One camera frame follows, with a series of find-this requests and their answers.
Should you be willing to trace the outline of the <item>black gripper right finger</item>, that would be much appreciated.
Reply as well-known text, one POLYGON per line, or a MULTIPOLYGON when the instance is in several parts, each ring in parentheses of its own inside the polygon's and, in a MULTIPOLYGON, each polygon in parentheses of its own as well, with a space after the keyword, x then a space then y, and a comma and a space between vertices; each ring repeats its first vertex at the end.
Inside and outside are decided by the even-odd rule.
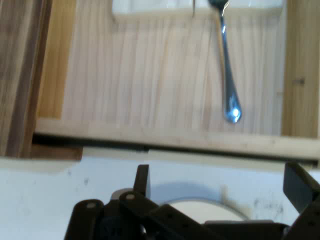
POLYGON ((320 184, 299 164, 285 164, 283 192, 296 211, 296 220, 288 227, 284 240, 320 238, 320 184))

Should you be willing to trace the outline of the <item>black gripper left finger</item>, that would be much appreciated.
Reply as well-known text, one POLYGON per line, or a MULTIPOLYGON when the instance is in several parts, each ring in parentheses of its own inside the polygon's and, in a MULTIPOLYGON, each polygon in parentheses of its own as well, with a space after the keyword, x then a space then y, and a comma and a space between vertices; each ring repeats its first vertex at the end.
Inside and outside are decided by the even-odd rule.
POLYGON ((66 240, 206 240, 208 229, 176 208, 149 199, 149 165, 137 167, 132 190, 103 204, 78 202, 65 233, 66 240))

